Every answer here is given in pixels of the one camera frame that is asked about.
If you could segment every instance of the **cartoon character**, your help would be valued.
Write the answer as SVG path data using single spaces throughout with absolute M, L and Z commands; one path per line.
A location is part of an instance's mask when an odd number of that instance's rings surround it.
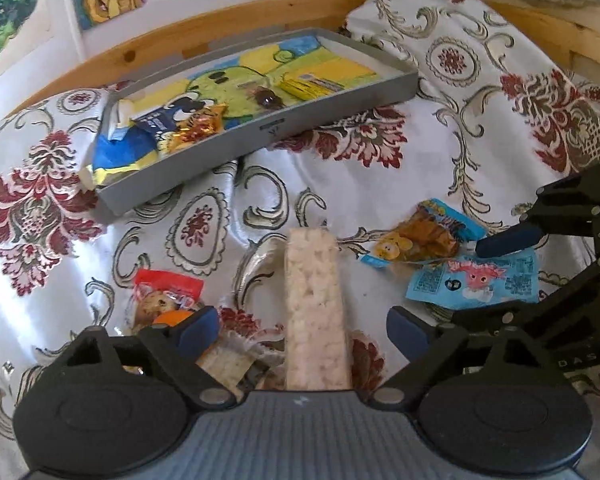
M 273 86 L 267 76 L 245 66 L 210 70 L 197 76 L 187 87 L 187 92 L 198 92 L 202 98 L 213 100 L 216 104 L 228 104 L 224 118 L 238 119 L 239 122 L 249 121 L 263 111 L 254 91 L 261 95 L 266 92 L 268 102 L 280 108 L 291 104 L 289 95 Z
M 211 99 L 199 99 L 198 92 L 187 92 L 179 95 L 164 105 L 164 109 L 170 111 L 171 119 L 177 123 L 186 121 L 194 113 L 202 108 L 211 106 L 214 102 Z
M 462 289 L 462 295 L 468 300 L 478 300 L 488 303 L 493 298 L 493 288 L 490 287 L 491 280 L 502 278 L 506 273 L 493 264 L 477 264 L 475 262 L 449 260 L 447 262 L 451 272 L 465 272 L 466 286 Z
M 378 243 L 372 250 L 372 254 L 390 262 L 398 259 L 401 252 L 406 253 L 412 248 L 413 242 L 411 240 L 400 236 L 398 233 L 391 232 L 378 240 Z

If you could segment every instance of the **white fabric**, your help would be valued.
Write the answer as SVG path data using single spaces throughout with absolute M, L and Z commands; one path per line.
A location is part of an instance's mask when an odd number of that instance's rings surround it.
M 225 331 L 247 346 L 277 343 L 281 356 L 285 233 L 327 226 L 342 248 L 354 384 L 372 389 L 406 363 L 384 328 L 388 309 L 404 302 L 406 277 L 356 259 L 384 230 L 436 197 L 497 231 L 517 222 L 539 186 L 600 162 L 589 101 L 481 2 L 369 0 L 347 27 L 416 62 L 418 97 L 229 162 L 106 227 L 73 177 L 105 91 L 68 92 L 0 125 L 0 479 L 26 471 L 14 404 L 75 333 L 90 324 L 128 330 L 139 267 L 203 278 L 203 300 L 223 307 Z M 545 292 L 591 261 L 580 239 L 541 245 Z M 235 390 L 252 362 L 234 345 L 202 364 Z M 596 428 L 579 467 L 599 480 L 600 377 L 584 383 Z

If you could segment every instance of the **snack wrapper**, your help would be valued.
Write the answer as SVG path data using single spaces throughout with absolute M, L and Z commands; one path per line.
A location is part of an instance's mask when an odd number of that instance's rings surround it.
M 177 324 L 186 314 L 195 311 L 205 282 L 166 270 L 139 269 L 134 279 L 134 291 L 127 309 L 126 325 L 132 334 L 154 322 Z
M 407 290 L 410 300 L 451 311 L 503 301 L 538 301 L 538 258 L 533 248 L 499 258 L 458 256 L 416 270 Z
M 175 133 L 166 141 L 167 153 L 183 150 L 199 140 L 222 132 L 222 114 L 225 110 L 225 104 L 211 105 L 202 108 L 188 119 L 177 122 Z
M 132 126 L 120 140 L 98 135 L 91 161 L 93 184 L 106 186 L 158 160 L 157 145 L 146 131 Z
M 378 78 L 366 66 L 334 56 L 314 65 L 288 72 L 278 86 L 288 94 L 309 101 L 365 84 Z
M 383 235 L 360 261 L 378 269 L 395 262 L 432 262 L 456 256 L 461 243 L 485 235 L 476 222 L 433 198 L 420 202 L 411 218 Z

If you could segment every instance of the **wooden frame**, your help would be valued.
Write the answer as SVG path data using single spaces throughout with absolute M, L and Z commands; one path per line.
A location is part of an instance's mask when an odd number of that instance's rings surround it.
M 187 59 L 208 51 L 209 43 L 254 30 L 321 27 L 337 30 L 366 0 L 256 0 L 206 12 L 156 28 L 92 57 L 24 101 L 13 113 L 74 88 L 99 87 L 176 54 Z
M 157 28 L 92 57 L 24 101 L 13 113 L 75 88 L 99 87 L 175 54 L 204 54 L 209 43 L 267 27 L 337 30 L 366 0 L 256 0 Z M 564 9 L 527 0 L 482 0 L 564 68 L 600 84 L 600 7 Z

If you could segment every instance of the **paisley pattern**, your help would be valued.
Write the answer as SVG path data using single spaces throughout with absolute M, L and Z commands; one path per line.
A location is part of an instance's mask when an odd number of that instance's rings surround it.
M 75 176 L 106 90 L 67 92 L 0 124 L 0 480 L 26 471 L 14 406 L 85 327 L 126 333 L 139 269 L 204 279 L 202 300 L 222 319 L 198 362 L 213 377 L 238 396 L 283 388 L 288 229 L 329 228 L 351 313 L 352 378 L 370 392 L 406 364 L 387 339 L 387 311 L 416 306 L 403 300 L 407 276 L 359 257 L 424 198 L 494 232 L 518 221 L 539 186 L 600 161 L 600 87 L 571 84 L 480 1 L 369 0 L 348 29 L 419 67 L 417 97 L 228 161 L 106 229 Z M 543 239 L 538 251 L 544 294 L 591 261 L 579 239 Z M 600 368 L 571 380 L 596 414 L 578 469 L 600 480 Z
M 193 197 L 169 229 L 165 247 L 173 263 L 197 276 L 218 268 L 229 223 L 227 202 L 217 187 Z

